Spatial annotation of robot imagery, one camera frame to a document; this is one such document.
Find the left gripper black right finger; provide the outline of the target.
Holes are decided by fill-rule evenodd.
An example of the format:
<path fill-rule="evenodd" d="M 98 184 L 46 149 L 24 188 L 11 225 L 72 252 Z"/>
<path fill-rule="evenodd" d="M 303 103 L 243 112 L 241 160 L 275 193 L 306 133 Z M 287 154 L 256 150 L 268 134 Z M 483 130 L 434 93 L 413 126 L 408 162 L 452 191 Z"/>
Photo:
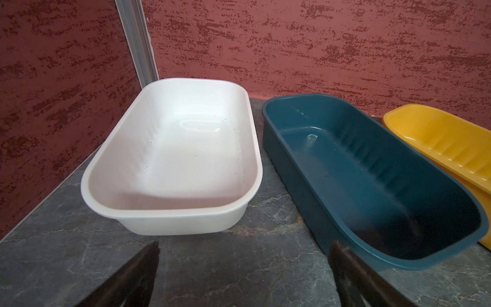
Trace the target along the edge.
<path fill-rule="evenodd" d="M 414 306 L 347 246 L 332 243 L 328 262 L 341 306 Z"/>

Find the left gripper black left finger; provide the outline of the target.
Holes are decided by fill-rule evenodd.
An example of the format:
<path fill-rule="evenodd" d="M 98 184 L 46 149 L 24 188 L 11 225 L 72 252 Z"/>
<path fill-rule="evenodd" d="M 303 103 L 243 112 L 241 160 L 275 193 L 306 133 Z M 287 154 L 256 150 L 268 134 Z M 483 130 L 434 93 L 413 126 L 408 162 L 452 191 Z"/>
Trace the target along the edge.
<path fill-rule="evenodd" d="M 159 266 L 159 243 L 147 244 L 78 306 L 148 306 Z"/>

